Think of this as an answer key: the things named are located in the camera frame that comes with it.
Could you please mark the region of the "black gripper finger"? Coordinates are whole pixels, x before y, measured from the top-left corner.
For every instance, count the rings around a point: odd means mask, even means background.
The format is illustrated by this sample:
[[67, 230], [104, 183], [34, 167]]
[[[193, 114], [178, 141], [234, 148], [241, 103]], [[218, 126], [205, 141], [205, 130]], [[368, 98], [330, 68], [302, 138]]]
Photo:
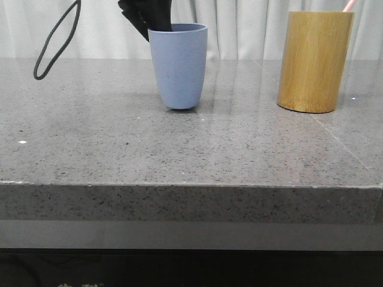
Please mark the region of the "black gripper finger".
[[122, 15], [133, 25], [133, 27], [149, 42], [148, 26], [145, 20], [142, 18], [140, 9], [135, 1], [131, 0], [119, 0], [119, 8], [122, 10]]

